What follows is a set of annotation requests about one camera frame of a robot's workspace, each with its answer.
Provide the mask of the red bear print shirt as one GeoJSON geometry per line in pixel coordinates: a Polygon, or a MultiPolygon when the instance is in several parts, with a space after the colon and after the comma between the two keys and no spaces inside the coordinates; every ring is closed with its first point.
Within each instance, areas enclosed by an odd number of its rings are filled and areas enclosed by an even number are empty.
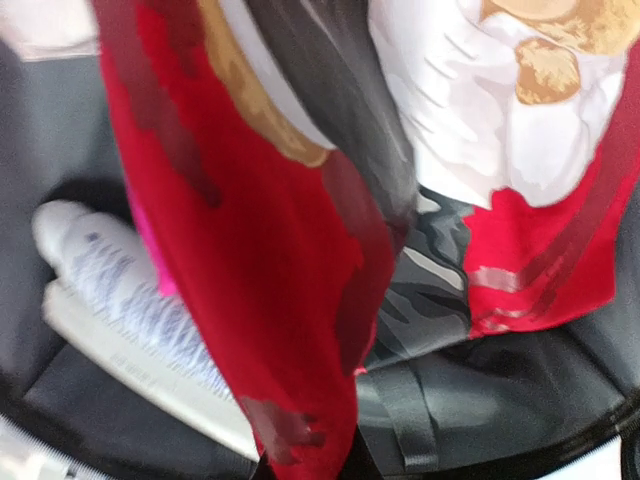
{"type": "Polygon", "coordinates": [[[257,478],[429,479],[413,360],[614,301],[637,2],[93,9],[143,239],[257,478]]]}

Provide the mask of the pink cartoon hard-shell suitcase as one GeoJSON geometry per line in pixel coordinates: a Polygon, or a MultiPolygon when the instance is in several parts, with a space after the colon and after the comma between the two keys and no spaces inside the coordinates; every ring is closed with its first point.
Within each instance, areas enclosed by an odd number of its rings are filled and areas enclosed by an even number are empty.
{"type": "MultiPolygon", "coordinates": [[[[41,317],[54,274],[31,217],[70,199],[127,218],[97,62],[1,50],[1,425],[72,475],[248,479],[253,463],[137,395],[41,317]]],[[[639,475],[639,203],[617,245],[617,294],[540,333],[470,341],[411,362],[438,463],[429,479],[533,479],[623,440],[609,479],[639,475]]]]}

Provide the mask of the white printed tube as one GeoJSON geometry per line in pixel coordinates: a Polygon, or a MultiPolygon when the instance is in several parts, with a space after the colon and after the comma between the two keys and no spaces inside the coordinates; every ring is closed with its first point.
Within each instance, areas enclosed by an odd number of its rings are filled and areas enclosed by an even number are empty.
{"type": "Polygon", "coordinates": [[[137,232],[121,219],[56,200],[32,218],[41,256],[106,325],[214,395],[231,391],[177,295],[160,293],[154,266],[137,232]]]}

